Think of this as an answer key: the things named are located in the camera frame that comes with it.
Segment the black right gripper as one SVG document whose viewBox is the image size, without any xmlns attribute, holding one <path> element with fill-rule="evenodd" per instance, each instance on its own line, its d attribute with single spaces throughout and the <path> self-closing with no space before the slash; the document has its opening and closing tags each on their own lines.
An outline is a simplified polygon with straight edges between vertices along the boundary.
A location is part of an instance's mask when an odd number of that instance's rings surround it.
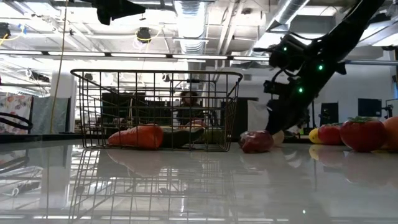
<svg viewBox="0 0 398 224">
<path fill-rule="evenodd" d="M 278 99 L 269 100 L 267 103 L 269 122 L 266 130 L 270 134 L 285 130 L 286 124 L 294 124 L 289 128 L 290 133 L 300 134 L 310 120 L 299 119 L 323 88 L 323 78 L 298 77 L 288 78 L 288 81 L 267 81 L 267 93 L 278 96 Z"/>
</svg>

